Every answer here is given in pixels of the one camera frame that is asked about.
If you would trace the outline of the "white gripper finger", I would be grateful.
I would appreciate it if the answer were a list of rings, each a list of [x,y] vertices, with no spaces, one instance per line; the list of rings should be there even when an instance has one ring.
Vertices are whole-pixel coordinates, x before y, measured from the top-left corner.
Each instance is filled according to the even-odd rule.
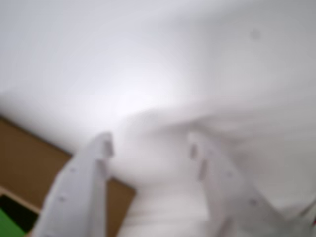
[[[307,223],[286,219],[248,180],[216,142],[190,134],[190,155],[199,162],[212,237],[305,237]]]
[[[56,175],[34,237],[105,237],[113,136],[103,132],[78,150]]]

